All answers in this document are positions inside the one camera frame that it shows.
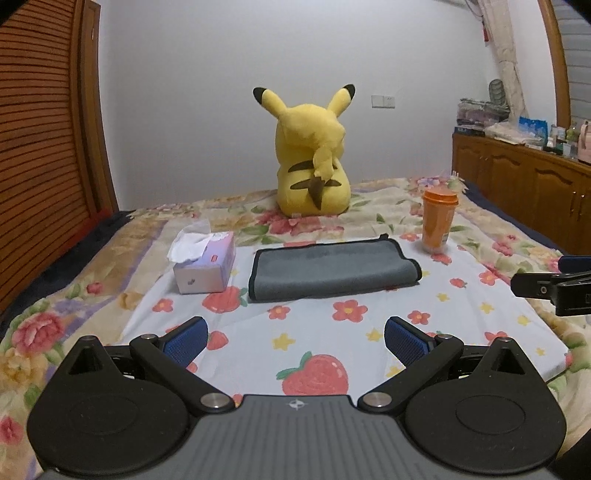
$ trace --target black ear tip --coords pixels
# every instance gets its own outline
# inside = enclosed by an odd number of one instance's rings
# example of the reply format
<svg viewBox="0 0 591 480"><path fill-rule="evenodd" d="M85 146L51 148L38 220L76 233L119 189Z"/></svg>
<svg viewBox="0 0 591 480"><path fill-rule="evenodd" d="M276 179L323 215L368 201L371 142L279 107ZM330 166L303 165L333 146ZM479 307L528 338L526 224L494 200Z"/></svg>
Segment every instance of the black ear tip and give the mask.
<svg viewBox="0 0 591 480"><path fill-rule="evenodd" d="M256 101L259 102L260 105L262 105L262 94L265 93L265 90L266 88L256 87L252 91L252 94L255 96Z"/></svg>
<svg viewBox="0 0 591 480"><path fill-rule="evenodd" d="M351 100L353 100L353 97L355 96L355 85L350 83L348 85L345 85L343 88L347 89L347 91L349 92L349 95L351 97Z"/></svg>

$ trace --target bed sheet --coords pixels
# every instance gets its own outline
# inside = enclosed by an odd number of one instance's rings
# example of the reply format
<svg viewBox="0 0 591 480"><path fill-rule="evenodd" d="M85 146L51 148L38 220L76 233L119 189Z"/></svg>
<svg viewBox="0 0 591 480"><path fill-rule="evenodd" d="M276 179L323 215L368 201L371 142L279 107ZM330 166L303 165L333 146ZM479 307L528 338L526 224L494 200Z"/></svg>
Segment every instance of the bed sheet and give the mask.
<svg viewBox="0 0 591 480"><path fill-rule="evenodd" d="M214 231L235 231L242 246L382 233L415 238L422 225L421 194L441 182L457 192L464 189L457 178L363 183L353 188L350 209L328 218L287 219L277 210L274 191L134 212L133 220L68 287L16 316L0 343L0 479L35 477L39 467L25 434L32 405L80 335L97 335L106 344L120 340L146 292L169 269L166 253L181 228L208 218ZM484 265L495 282L508 283L517 271L555 271L560 257L463 195L450 237ZM550 382L567 417L567 449L591 428L591 329L582 317L556 317L549 302L529 303L570 349L568 370Z"/></svg>
<svg viewBox="0 0 591 480"><path fill-rule="evenodd" d="M203 317L209 341L190 371L236 403L245 394L348 394L356 401L404 369L384 343L392 316L431 336L451 333L467 345L510 336L545 380L564 371L566 346L527 301L468 252L453 241L441 255L425 253L415 236L398 242L404 256L421 265L422 279L372 293L253 303L247 286L257 247L236 249L221 293L181 295L167 271L134 311L123 343L146 331L162 336L193 316Z"/></svg>

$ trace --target metal bolt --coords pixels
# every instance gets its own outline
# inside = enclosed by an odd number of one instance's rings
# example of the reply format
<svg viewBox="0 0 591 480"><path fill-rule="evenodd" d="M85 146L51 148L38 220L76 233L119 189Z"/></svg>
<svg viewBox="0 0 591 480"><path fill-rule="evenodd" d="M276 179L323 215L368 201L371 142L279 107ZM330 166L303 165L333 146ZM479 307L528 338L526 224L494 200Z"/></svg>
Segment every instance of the metal bolt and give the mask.
<svg viewBox="0 0 591 480"><path fill-rule="evenodd" d="M363 396L366 405L374 408L387 407L392 403L392 397L384 392L370 392Z"/></svg>
<svg viewBox="0 0 591 480"><path fill-rule="evenodd" d="M201 403L207 408L224 408L231 401L230 397L219 392L206 393L201 397Z"/></svg>

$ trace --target white tissue paper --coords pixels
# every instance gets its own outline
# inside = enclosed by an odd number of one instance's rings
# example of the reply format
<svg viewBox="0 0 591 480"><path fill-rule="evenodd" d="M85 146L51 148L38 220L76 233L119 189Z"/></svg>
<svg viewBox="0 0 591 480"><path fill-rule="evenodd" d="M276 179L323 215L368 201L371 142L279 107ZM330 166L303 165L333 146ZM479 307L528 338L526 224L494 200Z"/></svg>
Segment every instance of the white tissue paper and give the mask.
<svg viewBox="0 0 591 480"><path fill-rule="evenodd" d="M171 262L183 263L201 258L209 241L214 237L209 220L203 219L183 228L168 250Z"/></svg>

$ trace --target yellow plush toy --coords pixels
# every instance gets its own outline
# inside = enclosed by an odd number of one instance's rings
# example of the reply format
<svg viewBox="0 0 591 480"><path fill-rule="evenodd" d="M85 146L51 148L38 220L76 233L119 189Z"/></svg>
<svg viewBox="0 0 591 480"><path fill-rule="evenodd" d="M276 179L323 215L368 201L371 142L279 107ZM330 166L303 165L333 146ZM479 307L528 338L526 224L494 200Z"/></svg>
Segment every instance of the yellow plush toy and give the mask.
<svg viewBox="0 0 591 480"><path fill-rule="evenodd" d="M351 186L340 164L345 129L337 118L351 103L353 85L336 92L326 108L288 108L272 91L258 87L257 102L277 118L277 203L287 216L338 215L349 207Z"/></svg>

